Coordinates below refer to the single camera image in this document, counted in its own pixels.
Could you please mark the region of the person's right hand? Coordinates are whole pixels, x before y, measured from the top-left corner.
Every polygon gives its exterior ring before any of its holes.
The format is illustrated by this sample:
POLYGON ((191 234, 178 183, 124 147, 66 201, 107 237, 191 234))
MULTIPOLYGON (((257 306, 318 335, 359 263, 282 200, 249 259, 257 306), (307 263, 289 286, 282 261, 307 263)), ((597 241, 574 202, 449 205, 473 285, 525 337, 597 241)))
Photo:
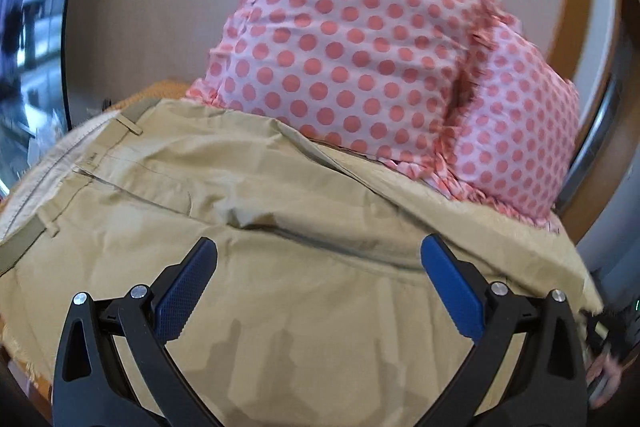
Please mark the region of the person's right hand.
POLYGON ((595 410, 613 398, 622 381, 623 367, 608 351, 603 351, 587 369, 589 406, 595 410))

